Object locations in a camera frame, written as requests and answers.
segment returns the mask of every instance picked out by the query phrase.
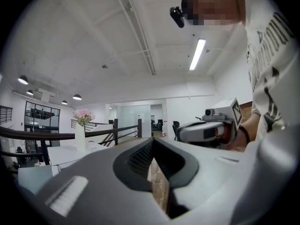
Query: white table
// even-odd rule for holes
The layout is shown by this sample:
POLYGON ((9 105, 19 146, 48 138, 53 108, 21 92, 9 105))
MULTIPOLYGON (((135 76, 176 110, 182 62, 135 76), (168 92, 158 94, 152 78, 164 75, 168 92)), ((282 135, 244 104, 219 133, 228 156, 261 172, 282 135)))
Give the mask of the white table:
POLYGON ((55 176, 59 173, 59 165, 72 164, 72 162, 77 161, 84 156, 99 150, 107 149, 107 147, 95 144, 94 142, 89 142, 86 144, 85 152, 77 151, 75 145, 66 145, 61 147, 48 147, 48 156, 52 166, 52 174, 55 176))

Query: wristband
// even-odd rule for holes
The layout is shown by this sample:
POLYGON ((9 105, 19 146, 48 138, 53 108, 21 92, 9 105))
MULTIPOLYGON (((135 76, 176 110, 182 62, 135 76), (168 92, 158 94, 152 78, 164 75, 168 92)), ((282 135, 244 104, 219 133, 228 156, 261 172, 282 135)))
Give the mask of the wristband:
POLYGON ((250 142, 250 138, 249 138, 249 134, 248 134, 247 130, 242 125, 240 125, 239 129, 245 134, 246 142, 248 144, 250 142))

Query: flower vase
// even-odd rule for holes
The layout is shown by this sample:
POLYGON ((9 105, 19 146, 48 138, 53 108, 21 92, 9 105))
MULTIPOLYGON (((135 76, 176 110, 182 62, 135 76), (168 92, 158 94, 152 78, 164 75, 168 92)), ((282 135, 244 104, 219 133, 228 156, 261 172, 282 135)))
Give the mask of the flower vase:
POLYGON ((76 124, 75 129, 75 144, 77 151, 85 152, 85 131, 84 127, 79 125, 79 123, 76 124))

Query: black metal railing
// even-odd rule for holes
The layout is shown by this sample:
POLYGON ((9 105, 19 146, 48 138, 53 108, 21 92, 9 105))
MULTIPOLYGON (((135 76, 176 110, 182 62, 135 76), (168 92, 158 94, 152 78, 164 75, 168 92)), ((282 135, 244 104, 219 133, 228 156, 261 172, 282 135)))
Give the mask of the black metal railing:
MULTIPOLYGON (((71 128, 76 128, 77 120, 71 119, 71 128)), ((84 126, 84 130, 89 132, 98 125, 107 125, 108 123, 89 122, 84 126)))
MULTIPOLYGON (((142 120, 138 120, 138 125, 130 126, 130 127, 122 127, 118 128, 118 120, 115 119, 113 129, 104 130, 104 131, 97 131, 97 132, 86 132, 85 137, 94 137, 100 135, 106 135, 105 141, 100 142, 99 144, 110 144, 112 141, 115 141, 115 145, 118 145, 118 139, 125 137, 127 135, 133 134, 137 132, 137 137, 142 137, 142 120), (129 129, 137 128, 136 131, 128 133, 126 135, 118 137, 118 132, 126 131, 129 129)), ((46 146, 46 141, 58 141, 58 140, 71 140, 75 139, 75 134, 59 134, 59 133, 40 133, 40 132, 23 132, 23 131, 16 131, 9 128, 0 127, 0 136, 12 139, 19 139, 19 140, 32 140, 32 141, 41 141, 41 148, 42 153, 10 153, 5 151, 0 151, 0 155, 2 156, 9 156, 9 157, 40 157, 43 156, 44 162, 46 165, 49 165, 49 157, 48 151, 46 146)))
POLYGON ((11 121, 12 112, 11 107, 0 106, 0 124, 11 121))

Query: white shirt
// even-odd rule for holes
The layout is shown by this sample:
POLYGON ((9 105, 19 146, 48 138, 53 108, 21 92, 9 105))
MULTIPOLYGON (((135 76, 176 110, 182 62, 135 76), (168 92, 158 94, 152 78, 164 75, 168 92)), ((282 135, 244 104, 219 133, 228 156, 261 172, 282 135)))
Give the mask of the white shirt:
POLYGON ((295 59, 299 48, 288 21, 273 0, 245 0, 245 5, 252 113, 261 115, 256 135, 256 140, 261 140, 267 132, 286 123, 269 91, 295 70, 293 66, 299 65, 295 59))

